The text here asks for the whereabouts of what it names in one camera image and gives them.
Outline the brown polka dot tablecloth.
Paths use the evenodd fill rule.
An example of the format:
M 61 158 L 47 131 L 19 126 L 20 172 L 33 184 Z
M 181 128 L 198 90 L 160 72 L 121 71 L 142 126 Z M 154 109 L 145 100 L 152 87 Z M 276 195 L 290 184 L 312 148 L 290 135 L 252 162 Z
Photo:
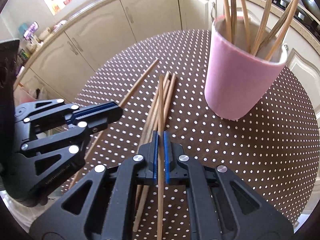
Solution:
M 120 102 L 142 72 L 158 66 L 108 127 L 80 175 L 95 165 L 116 166 L 135 154 L 160 75 L 176 75 L 166 129 L 185 154 L 203 165 L 226 165 L 294 223 L 317 177 L 319 131 L 311 101 L 284 68 L 258 103 L 238 121 L 221 119 L 204 99 L 211 33 L 175 31 L 138 42 L 108 60 L 81 88 L 74 103 Z

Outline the cream lower cabinets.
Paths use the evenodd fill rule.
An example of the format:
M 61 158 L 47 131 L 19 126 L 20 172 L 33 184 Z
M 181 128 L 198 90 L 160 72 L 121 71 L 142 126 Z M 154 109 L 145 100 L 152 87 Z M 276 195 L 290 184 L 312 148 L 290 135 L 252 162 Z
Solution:
M 86 81 L 117 53 L 175 30 L 209 29 L 223 0 L 102 0 L 79 11 L 26 63 L 15 89 L 45 88 L 73 101 Z

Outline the phone on stand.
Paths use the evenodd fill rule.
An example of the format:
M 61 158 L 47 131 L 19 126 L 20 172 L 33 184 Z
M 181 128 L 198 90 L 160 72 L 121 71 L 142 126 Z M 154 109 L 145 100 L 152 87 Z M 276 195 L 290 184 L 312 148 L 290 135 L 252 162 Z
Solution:
M 34 33 L 38 30 L 39 25 L 36 21 L 34 21 L 24 32 L 23 37 L 25 40 L 30 40 L 30 38 L 34 35 Z

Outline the pink cylindrical utensil cup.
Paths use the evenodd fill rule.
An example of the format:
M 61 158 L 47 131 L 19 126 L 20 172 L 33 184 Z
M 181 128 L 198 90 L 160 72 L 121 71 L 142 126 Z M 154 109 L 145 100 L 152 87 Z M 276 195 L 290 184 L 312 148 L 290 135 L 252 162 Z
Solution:
M 246 51 L 242 17 L 238 18 L 235 44 L 226 39 L 224 16 L 212 23 L 204 97 L 216 115 L 233 121 L 244 117 L 271 87 L 288 58 L 281 43 L 271 59 L 265 60 L 275 41 L 272 38 L 253 56 Z

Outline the wooden chopstick in cup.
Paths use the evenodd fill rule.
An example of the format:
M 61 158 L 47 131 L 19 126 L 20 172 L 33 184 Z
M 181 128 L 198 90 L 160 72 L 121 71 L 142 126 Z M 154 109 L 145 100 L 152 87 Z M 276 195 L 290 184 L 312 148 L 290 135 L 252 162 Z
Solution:
M 287 6 L 287 8 L 285 9 L 284 13 L 282 14 L 282 16 L 280 17 L 280 19 L 277 21 L 277 23 L 274 25 L 274 27 L 271 29 L 271 31 L 267 34 L 267 36 L 263 39 L 263 41 L 260 44 L 260 47 L 258 50 L 260 50 L 261 48 L 263 48 L 264 46 L 266 46 L 268 44 L 268 42 L 270 42 L 270 40 L 272 38 L 275 37 L 275 35 L 278 33 L 278 31 L 281 29 L 281 27 L 283 26 L 283 24 L 285 23 L 290 9 L 292 7 L 292 3 L 293 1 L 291 1 L 289 3 L 289 5 Z
M 235 44 L 236 24 L 237 24 L 236 0 L 231 0 L 231 35 L 232 35 L 232 44 Z
M 223 7 L 224 7 L 224 12 L 225 12 L 226 39 L 229 42 L 232 42 L 231 16 L 230 16 L 228 0 L 223 0 Z
M 266 0 L 263 16 L 262 16 L 262 19 L 261 19 L 261 23 L 260 23 L 258 32 L 256 34 L 255 41 L 253 43 L 253 48 L 251 50 L 251 54 L 253 56 L 255 56 L 257 54 L 258 49 L 260 47 L 260 44 L 261 44 L 261 41 L 262 41 L 262 38 L 263 38 L 263 34 L 264 34 L 264 31 L 265 31 L 265 28 L 266 28 L 266 25 L 267 25 L 268 16 L 269 16 L 269 13 L 270 13 L 272 1 L 273 0 Z
M 245 27 L 245 33 L 246 33 L 246 51 L 250 53 L 251 52 L 251 33 L 250 33 L 250 27 L 249 27 L 248 11 L 247 11 L 245 0 L 240 0 L 240 2 L 242 6 L 244 27 Z
M 287 30 L 289 29 L 289 26 L 291 25 L 291 22 L 293 20 L 293 17 L 295 15 L 297 6 L 298 6 L 299 0 L 292 0 L 289 4 L 289 7 L 285 10 L 284 14 L 281 16 L 279 21 L 276 23 L 274 28 L 271 30 L 271 34 L 268 36 L 268 41 L 273 38 L 278 31 L 280 33 L 278 34 L 272 48 L 268 52 L 268 54 L 265 56 L 265 60 L 269 61 L 271 57 L 274 55 L 275 51 L 279 48 L 281 43 L 283 42 L 283 39 L 287 33 Z

